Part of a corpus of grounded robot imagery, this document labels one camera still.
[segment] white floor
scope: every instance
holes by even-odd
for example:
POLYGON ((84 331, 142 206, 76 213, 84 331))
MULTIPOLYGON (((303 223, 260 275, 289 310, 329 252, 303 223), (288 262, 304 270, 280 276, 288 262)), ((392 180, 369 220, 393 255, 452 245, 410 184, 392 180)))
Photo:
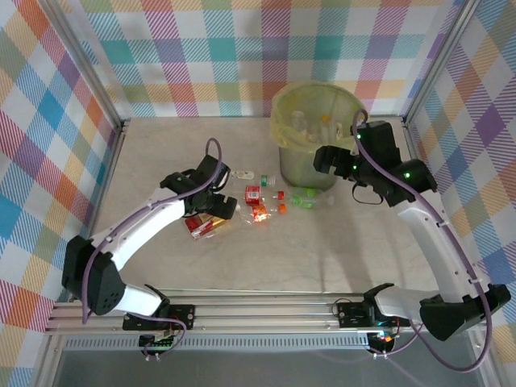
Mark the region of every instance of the white floor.
MULTIPOLYGON (((390 121, 408 158, 401 124, 390 121)), ((97 231, 129 214, 170 173, 195 168, 211 136, 220 141, 223 161, 233 170, 275 173, 281 179, 268 119, 133 119, 97 231)), ((404 223, 386 204, 354 202, 351 187, 337 181, 330 191, 335 204, 327 209, 290 207, 285 216, 259 225, 235 218, 231 231, 211 239, 194 241, 185 224, 175 222, 133 256, 123 279, 162 289, 364 292, 385 282, 436 289, 404 223)))

